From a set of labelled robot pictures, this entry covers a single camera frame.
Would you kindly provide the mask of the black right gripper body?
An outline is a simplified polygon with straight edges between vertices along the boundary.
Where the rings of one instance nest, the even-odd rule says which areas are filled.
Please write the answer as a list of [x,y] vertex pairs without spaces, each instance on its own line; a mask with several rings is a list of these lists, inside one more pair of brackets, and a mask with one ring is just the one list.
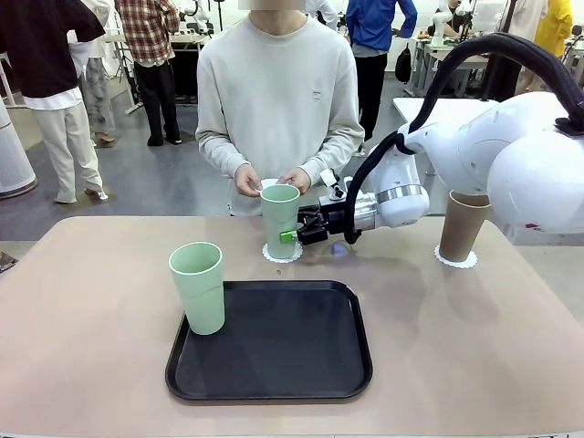
[[320,196],[318,201],[324,228],[329,235],[354,234],[354,221],[348,216],[354,212],[354,203],[348,203],[346,199],[331,200],[329,196]]

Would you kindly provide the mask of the person's left hand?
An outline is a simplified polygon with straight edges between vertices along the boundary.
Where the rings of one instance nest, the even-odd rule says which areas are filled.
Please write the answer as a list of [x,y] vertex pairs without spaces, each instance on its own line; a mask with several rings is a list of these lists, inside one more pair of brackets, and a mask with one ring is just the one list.
[[301,168],[296,167],[280,177],[278,184],[287,184],[296,187],[301,194],[306,193],[311,186],[309,175]]

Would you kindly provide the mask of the person's right hand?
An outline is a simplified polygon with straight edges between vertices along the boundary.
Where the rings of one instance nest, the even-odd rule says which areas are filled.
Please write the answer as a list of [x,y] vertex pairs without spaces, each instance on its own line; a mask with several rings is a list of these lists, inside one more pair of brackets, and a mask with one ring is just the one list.
[[236,191],[246,197],[258,197],[263,188],[255,169],[246,163],[237,168],[234,182]]

